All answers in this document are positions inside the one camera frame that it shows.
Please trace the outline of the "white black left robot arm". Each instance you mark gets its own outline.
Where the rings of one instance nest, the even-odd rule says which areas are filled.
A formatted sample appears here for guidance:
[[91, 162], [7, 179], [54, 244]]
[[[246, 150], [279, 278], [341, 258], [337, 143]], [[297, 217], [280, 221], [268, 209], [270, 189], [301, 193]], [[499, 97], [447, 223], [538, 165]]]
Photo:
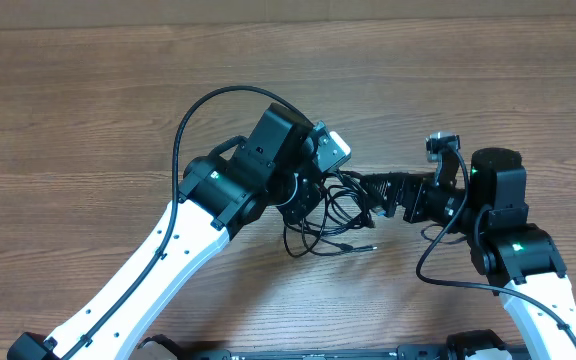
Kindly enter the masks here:
[[42, 337], [23, 333], [10, 359], [128, 359], [182, 286], [242, 227], [284, 207], [321, 175], [319, 136], [293, 110], [271, 104], [249, 136], [192, 160], [142, 245], [81, 310]]

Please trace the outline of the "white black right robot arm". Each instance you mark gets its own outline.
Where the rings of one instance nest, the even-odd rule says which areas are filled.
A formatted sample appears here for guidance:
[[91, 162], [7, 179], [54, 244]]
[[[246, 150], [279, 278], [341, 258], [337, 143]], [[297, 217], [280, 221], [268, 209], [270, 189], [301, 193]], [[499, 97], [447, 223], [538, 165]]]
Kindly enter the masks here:
[[[403, 207], [409, 223], [441, 226], [416, 265], [417, 277], [442, 287], [477, 289], [499, 297], [533, 359], [576, 359], [576, 303], [567, 267], [553, 238], [527, 220], [526, 170], [504, 148], [476, 151], [466, 162], [456, 148], [428, 152], [433, 174], [366, 175], [362, 187], [386, 216]], [[485, 282], [431, 278], [425, 262], [448, 233], [461, 233]]]

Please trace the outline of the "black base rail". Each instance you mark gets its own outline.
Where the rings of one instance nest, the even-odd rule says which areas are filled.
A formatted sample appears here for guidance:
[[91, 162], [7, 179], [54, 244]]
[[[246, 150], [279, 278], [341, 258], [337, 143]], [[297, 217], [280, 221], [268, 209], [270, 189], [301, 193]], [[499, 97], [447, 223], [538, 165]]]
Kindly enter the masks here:
[[503, 343], [490, 331], [460, 333], [444, 344], [402, 344], [382, 349], [235, 351], [220, 342], [179, 343], [164, 335], [143, 340], [130, 360], [441, 360], [530, 358], [523, 345]]

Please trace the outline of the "cardboard wall panel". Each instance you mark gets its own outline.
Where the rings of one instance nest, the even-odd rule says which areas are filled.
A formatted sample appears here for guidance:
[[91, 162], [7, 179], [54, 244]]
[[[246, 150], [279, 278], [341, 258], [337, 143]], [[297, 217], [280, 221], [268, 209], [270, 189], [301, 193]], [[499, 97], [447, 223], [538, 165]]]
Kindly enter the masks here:
[[576, 0], [0, 0], [0, 29], [576, 15]]

